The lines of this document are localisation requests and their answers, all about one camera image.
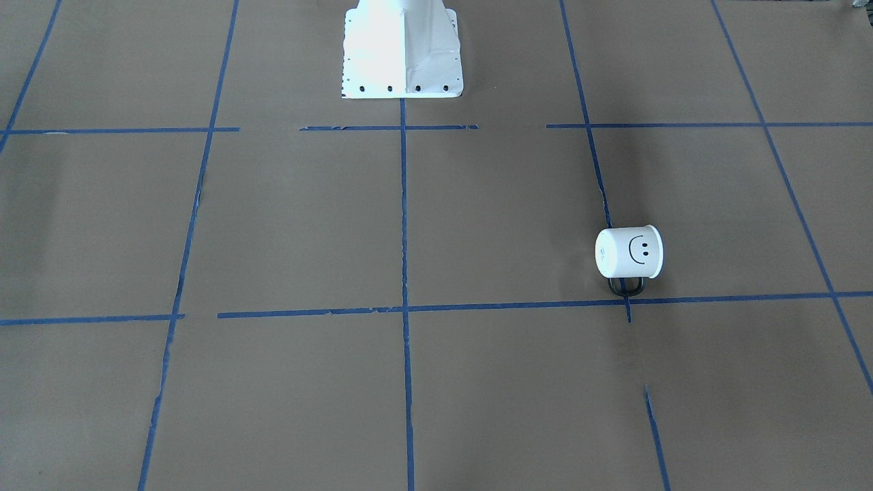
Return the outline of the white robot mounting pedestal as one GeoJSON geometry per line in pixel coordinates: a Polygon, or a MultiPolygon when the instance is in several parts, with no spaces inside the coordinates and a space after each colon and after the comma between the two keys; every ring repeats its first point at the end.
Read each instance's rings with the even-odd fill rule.
{"type": "Polygon", "coordinates": [[[341,96],[443,99],[464,93],[458,15],[443,1],[359,1],[345,12],[341,96]]]}

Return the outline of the white smiley face mug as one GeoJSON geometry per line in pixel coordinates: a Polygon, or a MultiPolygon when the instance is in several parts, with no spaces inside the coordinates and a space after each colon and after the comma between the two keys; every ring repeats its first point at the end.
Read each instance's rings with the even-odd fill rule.
{"type": "Polygon", "coordinates": [[[595,240],[595,264],[612,293],[621,297],[639,295],[648,279],[664,268],[664,240],[657,227],[607,228],[595,240]]]}

